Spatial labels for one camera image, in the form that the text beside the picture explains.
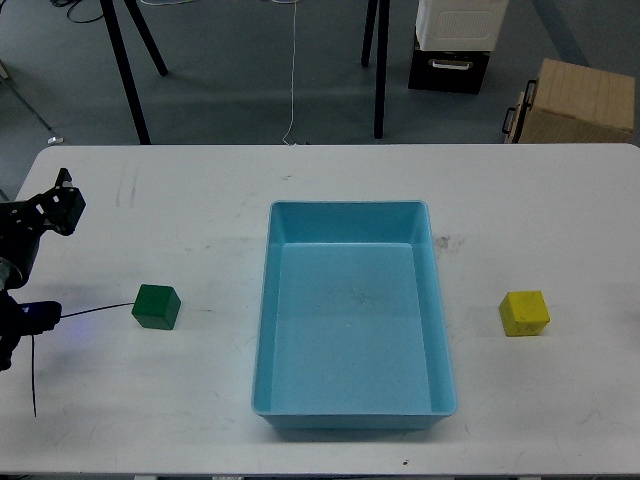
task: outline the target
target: floor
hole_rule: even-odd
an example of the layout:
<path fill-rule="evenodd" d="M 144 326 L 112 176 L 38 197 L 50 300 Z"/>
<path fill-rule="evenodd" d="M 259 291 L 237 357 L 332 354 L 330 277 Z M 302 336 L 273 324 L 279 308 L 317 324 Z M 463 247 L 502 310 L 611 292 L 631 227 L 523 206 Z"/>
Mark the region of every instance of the floor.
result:
<path fill-rule="evenodd" d="M 417 3 L 391 5 L 382 140 L 372 133 L 375 69 L 359 64 L 364 0 L 140 4 L 170 70 L 164 78 L 121 2 L 116 10 L 157 144 L 282 143 L 294 13 L 289 143 L 501 143 L 507 107 L 545 57 L 640 76 L 640 2 L 512 0 L 479 95 L 409 90 Z M 71 16 L 90 19 L 99 9 L 84 0 Z M 104 22 L 76 24 L 65 13 L 46 0 L 8 0 L 0 12 L 0 59 L 53 126 L 45 130 L 0 85 L 0 189 L 11 199 L 53 134 L 65 145 L 137 143 Z M 632 143 L 640 144 L 638 133 Z"/>

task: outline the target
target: blue plastic bin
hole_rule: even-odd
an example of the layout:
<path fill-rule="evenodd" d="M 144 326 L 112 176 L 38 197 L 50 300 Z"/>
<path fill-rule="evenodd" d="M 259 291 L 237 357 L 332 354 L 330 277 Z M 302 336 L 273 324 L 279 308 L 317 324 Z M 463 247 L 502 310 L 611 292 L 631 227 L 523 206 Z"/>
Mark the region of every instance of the blue plastic bin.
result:
<path fill-rule="evenodd" d="M 274 203 L 254 411 L 278 428 L 425 429 L 456 406 L 427 206 Z"/>

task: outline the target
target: drawer handle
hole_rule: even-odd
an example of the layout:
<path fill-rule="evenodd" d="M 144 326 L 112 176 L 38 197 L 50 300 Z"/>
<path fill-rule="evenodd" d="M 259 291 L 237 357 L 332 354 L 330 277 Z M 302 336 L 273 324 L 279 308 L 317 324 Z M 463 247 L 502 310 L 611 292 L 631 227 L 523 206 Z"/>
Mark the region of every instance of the drawer handle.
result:
<path fill-rule="evenodd" d="M 535 95 L 535 89 L 536 86 L 538 84 L 537 80 L 529 80 L 527 82 L 527 88 L 524 91 L 524 100 L 523 100 L 523 107 L 525 108 L 529 108 L 533 105 L 533 97 Z"/>
<path fill-rule="evenodd" d="M 516 114 L 516 107 L 509 107 L 507 108 L 507 113 L 505 113 L 504 115 L 504 121 L 502 122 L 502 133 L 504 133 L 505 135 L 509 135 L 511 133 L 511 126 L 513 125 L 513 117 L 511 117 L 511 120 L 509 120 L 509 112 L 513 112 L 513 114 Z"/>
<path fill-rule="evenodd" d="M 456 60 L 429 60 L 429 66 L 433 68 L 444 68 L 446 70 L 469 70 L 473 67 L 473 62 L 459 62 Z"/>

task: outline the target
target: cube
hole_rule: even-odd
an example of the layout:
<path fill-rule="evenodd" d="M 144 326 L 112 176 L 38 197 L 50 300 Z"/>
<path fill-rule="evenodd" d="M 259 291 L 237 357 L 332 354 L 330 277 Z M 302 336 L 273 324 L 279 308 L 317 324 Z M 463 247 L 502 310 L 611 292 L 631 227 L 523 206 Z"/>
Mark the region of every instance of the cube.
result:
<path fill-rule="evenodd" d="M 542 292 L 509 292 L 500 304 L 500 317 L 508 337 L 538 335 L 551 321 Z"/>
<path fill-rule="evenodd" d="M 131 314 L 145 328 L 173 330 L 180 310 L 180 299 L 173 287 L 140 286 Z"/>

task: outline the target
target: tripod leg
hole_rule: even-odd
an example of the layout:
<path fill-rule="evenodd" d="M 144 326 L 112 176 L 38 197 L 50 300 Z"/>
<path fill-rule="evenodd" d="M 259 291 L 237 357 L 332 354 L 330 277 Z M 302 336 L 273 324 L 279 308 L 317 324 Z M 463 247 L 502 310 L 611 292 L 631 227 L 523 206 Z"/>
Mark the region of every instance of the tripod leg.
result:
<path fill-rule="evenodd" d="M 360 64 L 363 67 L 369 66 L 369 58 L 371 57 L 371 44 L 373 42 L 373 27 L 376 23 L 376 10 L 378 9 L 378 0 L 369 0 L 367 6 L 367 20 L 364 24 L 364 41 L 362 42 L 362 57 Z"/>
<path fill-rule="evenodd" d="M 389 42 L 390 0 L 380 0 L 378 17 L 378 64 L 376 65 L 376 108 L 373 136 L 382 138 L 384 130 L 384 97 L 387 82 L 387 44 Z"/>
<path fill-rule="evenodd" d="M 162 60 L 160 50 L 158 50 L 156 42 L 153 40 L 153 36 L 151 36 L 151 31 L 149 30 L 147 22 L 142 16 L 140 7 L 138 7 L 136 0 L 124 0 L 124 3 L 129 9 L 129 13 L 131 14 L 131 18 L 133 18 L 133 22 L 136 24 L 136 27 L 138 27 L 138 32 L 140 32 L 140 36 L 142 37 L 144 44 L 147 46 L 149 55 L 151 55 L 153 63 L 155 63 L 156 68 L 158 69 L 158 73 L 164 77 L 167 73 L 169 73 L 169 71 L 167 70 L 167 66 L 164 64 L 164 60 Z"/>
<path fill-rule="evenodd" d="M 149 138 L 147 124 L 144 121 L 144 114 L 142 113 L 140 98 L 138 98 L 136 84 L 133 80 L 133 74 L 131 73 L 127 51 L 122 41 L 122 33 L 118 25 L 115 8 L 113 7 L 113 0 L 100 0 L 100 5 L 102 6 L 102 13 L 104 14 L 104 20 L 107 24 L 111 46 L 113 47 L 113 53 L 116 57 L 118 69 L 120 70 L 120 78 L 122 79 L 122 85 L 124 86 L 127 100 L 129 101 L 129 108 L 131 109 L 131 115 L 133 116 L 133 123 L 138 133 L 140 145 L 150 145 L 151 139 Z"/>

